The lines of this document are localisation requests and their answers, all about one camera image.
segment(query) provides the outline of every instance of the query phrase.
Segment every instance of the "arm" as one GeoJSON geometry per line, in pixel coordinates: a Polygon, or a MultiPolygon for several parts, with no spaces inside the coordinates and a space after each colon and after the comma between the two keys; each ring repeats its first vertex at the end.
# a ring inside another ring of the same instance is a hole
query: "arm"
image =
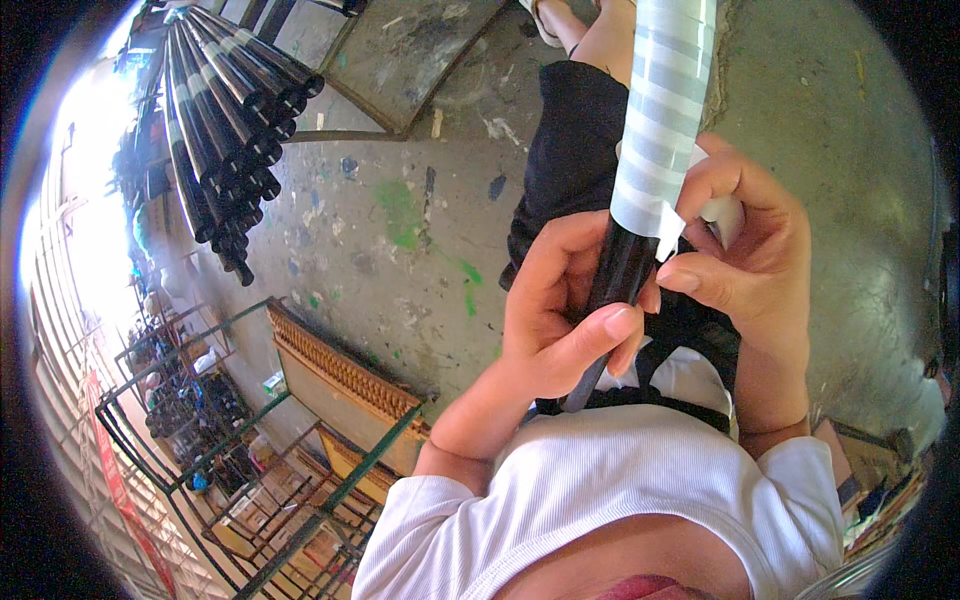
{"type": "Polygon", "coordinates": [[[642,310],[660,305],[652,280],[640,293],[639,308],[610,304],[575,328],[565,317],[587,301],[606,227],[604,210],[543,228],[507,296],[503,356],[440,415],[414,475],[442,475],[485,494],[494,459],[534,398],[565,396],[594,360],[614,348],[612,369],[629,367],[643,337],[642,310]]]}
{"type": "Polygon", "coordinates": [[[420,450],[414,476],[442,475],[475,495],[486,493],[493,459],[533,402],[514,389],[504,373],[502,359],[494,362],[440,415],[420,450]]]}
{"type": "Polygon", "coordinates": [[[709,158],[687,172],[677,211],[699,252],[668,260],[658,283],[726,313],[740,333],[733,401],[740,444],[757,459],[810,435],[810,227],[803,206],[763,167],[715,135],[697,143],[709,158]],[[724,249],[696,217],[707,200],[729,195],[743,203],[744,230],[724,249]]]}

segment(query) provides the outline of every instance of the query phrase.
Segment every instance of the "workshop floor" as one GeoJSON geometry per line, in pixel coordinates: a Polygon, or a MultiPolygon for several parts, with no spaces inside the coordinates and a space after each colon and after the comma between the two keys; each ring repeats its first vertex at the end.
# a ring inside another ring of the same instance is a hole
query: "workshop floor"
{"type": "MultiPolygon", "coordinates": [[[[586,0],[575,10],[589,14],[586,0]]],[[[209,248],[202,265],[225,314],[266,296],[344,341],[375,371],[436,398],[432,422],[496,357],[505,236],[540,118],[537,73],[564,58],[524,37],[523,9],[495,18],[404,143],[299,144],[275,168],[283,193],[251,232],[256,280],[241,288],[209,248]],[[434,108],[444,112],[431,139],[434,108]]],[[[277,45],[319,66],[344,19],[299,2],[277,45]]],[[[943,418],[924,383],[935,304],[923,289],[930,230],[928,134],[906,82],[852,6],[734,6],[721,51],[725,111],[712,129],[769,166],[813,228],[808,386],[814,411],[877,434],[943,418]]],[[[378,131],[331,88],[300,129],[378,131]]],[[[279,368],[261,313],[232,330],[230,370],[254,405],[279,368]]],[[[272,421],[275,443],[311,421],[272,421]]]]}

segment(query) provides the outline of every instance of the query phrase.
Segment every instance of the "stack of pipes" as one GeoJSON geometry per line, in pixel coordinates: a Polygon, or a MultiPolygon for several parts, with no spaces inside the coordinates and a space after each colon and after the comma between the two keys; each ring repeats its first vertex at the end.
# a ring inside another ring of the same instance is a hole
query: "stack of pipes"
{"type": "Polygon", "coordinates": [[[199,7],[180,12],[164,48],[165,117],[183,213],[242,285],[260,200],[280,193],[268,167],[324,80],[247,30],[199,7]]]}

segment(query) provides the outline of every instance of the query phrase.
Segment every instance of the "red banner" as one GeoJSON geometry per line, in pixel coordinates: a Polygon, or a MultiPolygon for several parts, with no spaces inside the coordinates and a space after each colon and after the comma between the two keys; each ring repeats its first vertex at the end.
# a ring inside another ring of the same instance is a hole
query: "red banner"
{"type": "Polygon", "coordinates": [[[127,487],[124,485],[123,477],[120,476],[120,470],[117,468],[116,457],[113,456],[113,446],[110,442],[110,434],[104,429],[104,426],[97,419],[94,412],[97,404],[100,403],[100,382],[97,380],[97,372],[91,371],[86,377],[84,386],[86,389],[86,401],[90,405],[90,417],[93,419],[93,432],[97,438],[97,447],[100,449],[100,460],[103,463],[104,479],[107,480],[107,487],[110,495],[113,496],[113,504],[120,512],[120,516],[127,523],[127,529],[136,539],[140,547],[143,548],[150,563],[156,569],[156,574],[160,576],[163,585],[167,587],[170,595],[177,598],[177,590],[174,588],[174,576],[170,572],[170,565],[166,559],[159,553],[151,539],[150,532],[143,526],[140,515],[136,512],[136,507],[127,495],[127,487]]]}

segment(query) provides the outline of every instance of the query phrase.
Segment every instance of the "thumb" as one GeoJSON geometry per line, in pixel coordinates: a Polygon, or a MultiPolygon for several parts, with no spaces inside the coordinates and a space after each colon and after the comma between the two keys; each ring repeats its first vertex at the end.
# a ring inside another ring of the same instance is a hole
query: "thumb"
{"type": "Polygon", "coordinates": [[[751,275],[701,252],[678,254],[657,271],[657,284],[733,316],[748,306],[751,275]]]}
{"type": "Polygon", "coordinates": [[[543,360],[557,373],[583,373],[593,361],[642,328],[642,311],[623,302],[608,304],[547,348],[543,360]]]}

